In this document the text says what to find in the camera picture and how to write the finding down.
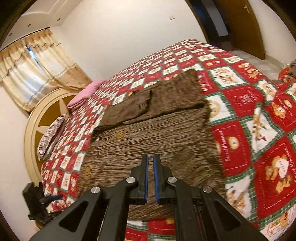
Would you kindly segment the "beige patterned curtain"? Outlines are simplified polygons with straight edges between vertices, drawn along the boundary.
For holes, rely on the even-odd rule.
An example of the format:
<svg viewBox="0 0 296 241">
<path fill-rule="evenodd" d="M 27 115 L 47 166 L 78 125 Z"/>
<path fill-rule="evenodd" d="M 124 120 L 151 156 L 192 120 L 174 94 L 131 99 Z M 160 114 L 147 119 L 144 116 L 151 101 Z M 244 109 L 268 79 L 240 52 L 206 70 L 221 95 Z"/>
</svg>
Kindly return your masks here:
<svg viewBox="0 0 296 241">
<path fill-rule="evenodd" d="M 1 50 L 1 86 L 22 110 L 31 112 L 52 91 L 83 90 L 91 79 L 46 28 Z"/>
</svg>

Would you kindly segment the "cream wooden headboard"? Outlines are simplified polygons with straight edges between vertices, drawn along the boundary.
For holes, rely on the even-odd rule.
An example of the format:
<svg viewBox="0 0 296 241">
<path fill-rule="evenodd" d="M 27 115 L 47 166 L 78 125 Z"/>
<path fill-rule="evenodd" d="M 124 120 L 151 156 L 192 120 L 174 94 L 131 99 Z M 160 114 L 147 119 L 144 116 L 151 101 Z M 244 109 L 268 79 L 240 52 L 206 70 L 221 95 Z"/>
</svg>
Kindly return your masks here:
<svg viewBox="0 0 296 241">
<path fill-rule="evenodd" d="M 64 113 L 66 117 L 69 116 L 66 105 L 77 94 L 77 91 L 56 89 L 43 97 L 29 115 L 23 141 L 23 153 L 29 177 L 35 185 L 42 180 L 40 172 L 42 162 L 37 156 L 40 139 L 56 118 Z"/>
</svg>

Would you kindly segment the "striped pillow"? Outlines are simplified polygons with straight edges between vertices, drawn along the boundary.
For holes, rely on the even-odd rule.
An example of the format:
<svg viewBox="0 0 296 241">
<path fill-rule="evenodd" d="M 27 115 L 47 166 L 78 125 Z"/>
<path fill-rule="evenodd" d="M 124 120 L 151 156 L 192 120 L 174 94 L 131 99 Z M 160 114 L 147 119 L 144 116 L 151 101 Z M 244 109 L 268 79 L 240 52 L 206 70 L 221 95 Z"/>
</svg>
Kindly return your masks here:
<svg viewBox="0 0 296 241">
<path fill-rule="evenodd" d="M 40 159 L 44 159 L 49 154 L 46 154 L 46 152 L 49 151 L 50 147 L 53 147 L 53 142 L 55 140 L 58 140 L 58 135 L 63 130 L 63 124 L 65 123 L 65 118 L 67 114 L 64 113 L 58 118 L 56 118 L 48 127 L 46 132 L 41 137 L 41 140 L 39 141 L 38 147 L 37 147 L 37 156 Z"/>
</svg>

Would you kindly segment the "pink folded blanket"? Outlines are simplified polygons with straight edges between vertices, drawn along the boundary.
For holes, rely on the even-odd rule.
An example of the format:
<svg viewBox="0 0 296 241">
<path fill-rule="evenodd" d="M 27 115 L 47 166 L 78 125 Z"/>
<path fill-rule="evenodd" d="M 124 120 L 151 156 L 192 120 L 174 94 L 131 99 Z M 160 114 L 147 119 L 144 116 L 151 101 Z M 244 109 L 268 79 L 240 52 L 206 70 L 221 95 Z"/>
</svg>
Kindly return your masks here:
<svg viewBox="0 0 296 241">
<path fill-rule="evenodd" d="M 88 84 L 83 90 L 81 90 L 70 102 L 67 104 L 67 109 L 74 111 L 81 107 L 105 82 L 105 80 L 97 80 Z"/>
</svg>

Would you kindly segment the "red christmas bear bedspread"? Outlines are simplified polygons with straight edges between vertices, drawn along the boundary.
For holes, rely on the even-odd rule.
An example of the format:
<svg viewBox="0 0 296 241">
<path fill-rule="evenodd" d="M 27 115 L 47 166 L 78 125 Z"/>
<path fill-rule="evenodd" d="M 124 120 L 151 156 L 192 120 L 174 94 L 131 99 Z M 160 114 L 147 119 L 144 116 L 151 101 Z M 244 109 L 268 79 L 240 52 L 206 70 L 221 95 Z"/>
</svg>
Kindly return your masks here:
<svg viewBox="0 0 296 241">
<path fill-rule="evenodd" d="M 295 239 L 295 82 L 275 84 L 215 46 L 184 40 L 146 56 L 104 82 L 66 121 L 41 175 L 48 211 L 78 196 L 82 165 L 108 105 L 193 69 L 211 107 L 210 123 L 226 175 L 227 197 L 268 240 Z"/>
</svg>

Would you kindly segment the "brown knitted sweater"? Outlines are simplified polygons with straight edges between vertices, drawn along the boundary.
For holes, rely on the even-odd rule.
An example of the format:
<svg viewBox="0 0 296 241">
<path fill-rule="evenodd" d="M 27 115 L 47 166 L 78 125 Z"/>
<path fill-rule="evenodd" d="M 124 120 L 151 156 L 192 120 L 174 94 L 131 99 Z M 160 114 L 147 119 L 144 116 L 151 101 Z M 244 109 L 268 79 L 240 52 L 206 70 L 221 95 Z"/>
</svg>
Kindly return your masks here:
<svg viewBox="0 0 296 241">
<path fill-rule="evenodd" d="M 173 175 L 226 196 L 222 160 L 210 125 L 210 104 L 190 69 L 135 91 L 105 109 L 81 165 L 77 194 L 126 178 L 142 155 L 159 154 Z"/>
</svg>

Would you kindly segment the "brown wooden door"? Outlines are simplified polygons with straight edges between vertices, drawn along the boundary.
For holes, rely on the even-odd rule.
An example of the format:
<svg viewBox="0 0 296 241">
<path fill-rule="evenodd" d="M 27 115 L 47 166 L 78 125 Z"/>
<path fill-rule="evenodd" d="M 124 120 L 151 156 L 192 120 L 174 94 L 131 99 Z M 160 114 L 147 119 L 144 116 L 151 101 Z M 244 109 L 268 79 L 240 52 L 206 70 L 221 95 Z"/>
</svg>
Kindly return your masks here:
<svg viewBox="0 0 296 241">
<path fill-rule="evenodd" d="M 230 29 L 232 44 L 261 60 L 265 60 L 265 50 L 260 27 L 249 1 L 214 1 Z"/>
</svg>

